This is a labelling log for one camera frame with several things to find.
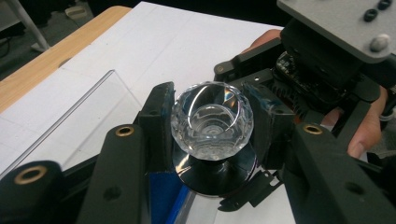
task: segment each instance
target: faceted glass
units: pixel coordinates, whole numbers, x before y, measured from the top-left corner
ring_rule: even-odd
[[[237,88],[204,82],[180,94],[172,108],[171,126],[181,149],[200,160],[219,161],[248,143],[253,112]]]

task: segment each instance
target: clear acrylic sheet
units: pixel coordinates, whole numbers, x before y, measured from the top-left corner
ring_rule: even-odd
[[[132,123],[142,105],[115,70],[108,71],[1,174],[30,161],[65,170],[100,153],[107,132]]]

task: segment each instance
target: black plastic part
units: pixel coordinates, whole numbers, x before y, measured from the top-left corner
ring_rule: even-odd
[[[64,171],[66,194],[52,216],[51,223],[76,223],[97,159],[98,156],[94,156]]]
[[[288,54],[302,75],[325,80],[336,89],[348,86],[363,62],[297,20],[280,33]]]
[[[233,212],[241,208],[245,203],[250,203],[253,207],[256,207],[262,200],[282,185],[282,182],[278,181],[272,186],[271,182],[273,180],[273,175],[268,171],[259,171],[249,180],[243,190],[222,200],[219,210]]]
[[[351,94],[364,102],[372,103],[380,95],[379,85],[370,78],[361,76]]]
[[[332,133],[337,138],[338,146],[343,148],[344,151],[347,151],[350,140],[355,135],[371,106],[363,101],[349,102],[349,105],[351,108],[346,110],[347,113],[337,121],[332,130]]]
[[[274,67],[276,59],[285,51],[280,39],[273,39],[246,53],[239,54],[228,62],[215,66],[215,81],[232,82],[266,68]]]
[[[393,114],[393,108],[396,106],[396,88],[392,88],[391,90],[388,90],[388,100],[385,105],[384,111],[382,112],[382,115],[384,116],[390,116]]]
[[[381,63],[366,63],[361,72],[385,89],[390,89],[396,85],[396,55],[390,54]]]
[[[308,110],[304,114],[303,121],[304,122],[310,122],[310,123],[315,123],[315,124],[320,124],[324,119],[324,115],[322,113],[319,113],[315,110]]]
[[[327,130],[296,126],[283,181],[297,223],[394,223],[396,210]],[[299,161],[290,165],[290,161]]]
[[[246,83],[244,94],[253,110],[255,128],[251,139],[257,160],[265,169],[280,169],[295,114],[265,86]]]
[[[0,223],[50,223],[64,176],[54,161],[33,161],[8,173],[0,190]]]
[[[396,157],[389,158],[380,174],[381,188],[396,207]]]
[[[150,223],[149,176],[143,130],[110,130],[96,162],[77,223]]]
[[[173,171],[170,117],[175,103],[174,93],[173,82],[154,87],[137,116],[139,126],[148,137],[150,172]]]
[[[203,161],[175,144],[173,163],[181,181],[190,189],[204,195],[226,197],[249,181],[256,166],[256,155],[247,144],[225,160]]]
[[[265,83],[271,81],[273,79],[272,72],[269,68],[263,69],[259,72],[253,73],[249,76],[241,77],[237,80],[231,81],[228,84],[236,87],[238,90],[243,91],[244,84],[250,84],[253,86],[260,85],[261,83]]]

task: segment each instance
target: blue part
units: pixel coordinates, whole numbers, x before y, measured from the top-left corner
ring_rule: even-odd
[[[184,202],[179,196],[183,184],[175,172],[149,174],[149,181],[151,223],[163,224],[168,217],[174,216],[175,203]]]
[[[177,218],[178,213],[180,212],[184,201],[186,201],[186,197],[189,194],[189,189],[186,186],[182,186],[180,189],[180,192],[177,196],[177,199],[174,203],[174,206],[172,207],[172,210],[168,216],[168,219],[166,220],[166,224],[173,224],[175,223],[175,220]]]

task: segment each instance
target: clear glass cup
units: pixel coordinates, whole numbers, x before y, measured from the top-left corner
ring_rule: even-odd
[[[248,143],[253,112],[237,88],[222,82],[204,82],[178,96],[171,126],[181,149],[199,160],[220,161]]]

